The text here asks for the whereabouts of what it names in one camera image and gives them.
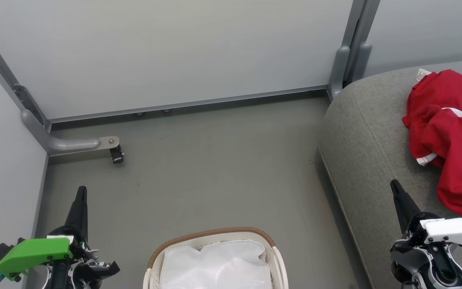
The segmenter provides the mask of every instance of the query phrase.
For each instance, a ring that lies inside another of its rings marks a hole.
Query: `laundry basket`
[[[165,250],[171,247],[190,246],[200,250],[206,245],[218,242],[252,240],[261,243],[266,250],[266,262],[270,268],[273,289],[288,289],[288,278],[281,253],[277,250],[272,238],[262,230],[253,227],[233,227],[210,230],[182,236],[161,245],[152,254],[147,265],[142,289],[159,289],[160,273],[165,258]]]

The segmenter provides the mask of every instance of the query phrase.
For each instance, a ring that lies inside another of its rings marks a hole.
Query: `gray sofa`
[[[438,201],[440,169],[418,165],[402,123],[418,68],[453,69],[462,62],[423,65],[364,78],[350,84],[326,113],[320,153],[354,242],[375,289],[399,289],[389,249],[401,237],[390,181],[398,179],[422,211],[457,215]],[[462,265],[462,248],[454,252]]]

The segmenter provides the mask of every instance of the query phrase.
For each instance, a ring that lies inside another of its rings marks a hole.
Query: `floor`
[[[121,267],[103,288],[141,288],[162,243],[232,226],[273,238],[293,289],[366,288],[314,161],[328,105],[313,92],[58,125],[52,133],[62,137],[117,135],[125,161],[112,164],[107,151],[51,158],[37,237],[63,224],[85,185],[89,243]],[[41,288],[43,274],[28,288]]]

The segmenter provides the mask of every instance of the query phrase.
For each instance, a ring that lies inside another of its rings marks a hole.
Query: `brown basket rim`
[[[156,258],[160,255],[160,253],[167,249],[167,247],[170,247],[174,244],[185,242],[188,240],[192,240],[194,238],[200,238],[200,237],[205,237],[205,236],[211,236],[211,235],[217,235],[217,234],[226,234],[226,233],[237,233],[237,232],[250,232],[250,233],[255,233],[260,236],[262,236],[270,245],[270,247],[275,247],[276,244],[270,238],[270,236],[263,232],[262,230],[254,227],[230,227],[230,228],[222,228],[222,229],[215,229],[215,230],[209,230],[209,231],[204,231],[204,232],[198,232],[195,234],[190,234],[186,236],[182,236],[179,238],[173,238],[170,241],[167,241],[163,243],[156,251],[151,256],[151,259],[149,259],[149,264],[147,265],[148,269],[152,269],[152,266],[154,265],[154,262],[156,261]]]

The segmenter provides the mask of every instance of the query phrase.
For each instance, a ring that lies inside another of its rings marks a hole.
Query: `white wall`
[[[365,76],[462,60],[462,0],[381,0]]]
[[[0,0],[48,119],[328,84],[352,0]]]
[[[20,121],[20,110],[0,84],[0,243],[30,238],[39,205],[46,152]],[[3,281],[0,288],[20,288]]]

